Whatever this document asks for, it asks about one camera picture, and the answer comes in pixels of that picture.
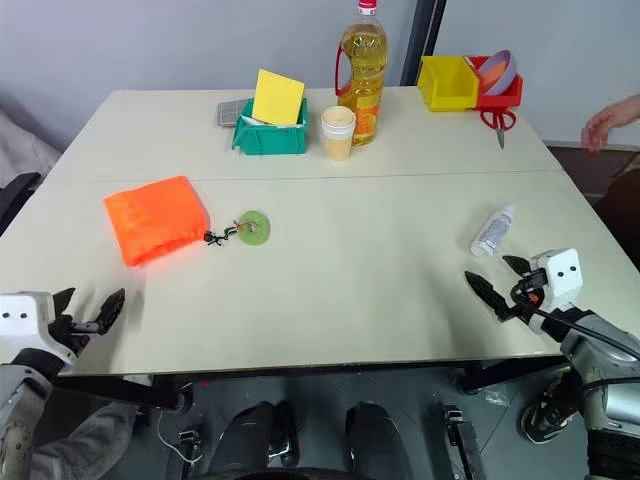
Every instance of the orange drawstring pouch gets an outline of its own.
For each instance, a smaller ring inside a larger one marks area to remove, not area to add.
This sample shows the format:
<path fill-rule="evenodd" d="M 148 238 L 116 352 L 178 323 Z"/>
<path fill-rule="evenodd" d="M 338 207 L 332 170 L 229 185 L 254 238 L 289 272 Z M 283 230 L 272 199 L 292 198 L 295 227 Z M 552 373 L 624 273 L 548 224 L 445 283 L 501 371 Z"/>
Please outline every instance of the orange drawstring pouch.
<path fill-rule="evenodd" d="M 202 240 L 208 218 L 186 177 L 104 199 L 124 263 L 133 267 Z"/>

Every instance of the green box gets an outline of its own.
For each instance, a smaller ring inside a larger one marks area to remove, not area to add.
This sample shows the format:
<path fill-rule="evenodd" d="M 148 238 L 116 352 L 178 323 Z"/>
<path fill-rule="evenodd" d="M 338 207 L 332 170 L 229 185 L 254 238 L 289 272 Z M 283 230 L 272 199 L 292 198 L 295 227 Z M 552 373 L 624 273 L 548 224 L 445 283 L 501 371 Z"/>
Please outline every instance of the green box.
<path fill-rule="evenodd" d="M 251 117 L 252 111 L 253 98 L 247 102 L 242 115 Z M 242 117 L 238 117 L 231 148 L 240 147 L 245 155 L 305 153 L 307 151 L 305 133 L 309 128 L 306 98 L 302 99 L 297 124 L 300 126 L 250 125 Z"/>

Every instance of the cooking oil bottle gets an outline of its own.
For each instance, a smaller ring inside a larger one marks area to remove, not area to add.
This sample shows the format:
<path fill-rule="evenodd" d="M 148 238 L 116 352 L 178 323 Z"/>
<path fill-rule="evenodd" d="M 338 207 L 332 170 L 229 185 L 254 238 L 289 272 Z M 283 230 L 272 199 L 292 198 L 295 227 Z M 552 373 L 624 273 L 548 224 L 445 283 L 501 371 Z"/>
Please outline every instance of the cooking oil bottle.
<path fill-rule="evenodd" d="M 353 145 L 366 145 L 373 140 L 387 67 L 387 36 L 376 20 L 377 0 L 359 0 L 358 21 L 344 32 L 336 57 L 335 89 L 338 105 L 356 114 Z M 351 78 L 346 86 L 338 86 L 340 55 L 351 63 Z"/>

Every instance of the yellow oil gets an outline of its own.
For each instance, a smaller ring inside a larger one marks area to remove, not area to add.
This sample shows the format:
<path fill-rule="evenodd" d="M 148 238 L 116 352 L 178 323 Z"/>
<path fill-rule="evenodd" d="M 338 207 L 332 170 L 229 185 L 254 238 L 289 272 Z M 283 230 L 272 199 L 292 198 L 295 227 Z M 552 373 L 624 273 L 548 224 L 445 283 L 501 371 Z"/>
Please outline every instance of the yellow oil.
<path fill-rule="evenodd" d="M 338 105 L 356 114 L 353 145 L 366 145 L 376 134 L 380 97 L 387 67 L 387 36 L 374 17 L 347 28 L 341 41 L 351 63 L 349 89 L 338 97 Z"/>

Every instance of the red plastic bin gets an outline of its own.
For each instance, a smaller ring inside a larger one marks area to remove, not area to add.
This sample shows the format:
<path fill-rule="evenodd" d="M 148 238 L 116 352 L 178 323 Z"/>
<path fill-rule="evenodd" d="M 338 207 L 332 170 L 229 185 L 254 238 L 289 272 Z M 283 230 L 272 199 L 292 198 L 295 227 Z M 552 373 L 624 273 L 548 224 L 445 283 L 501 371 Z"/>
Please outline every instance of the red plastic bin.
<path fill-rule="evenodd" d="M 473 67 L 475 67 L 474 73 L 478 75 L 477 69 L 480 68 L 489 57 L 469 56 L 467 58 L 469 58 Z M 520 75 L 516 75 L 516 78 L 513 79 L 509 88 L 507 88 L 502 95 L 480 95 L 480 93 L 478 93 L 475 110 L 519 107 L 522 101 L 523 84 L 524 79 Z"/>

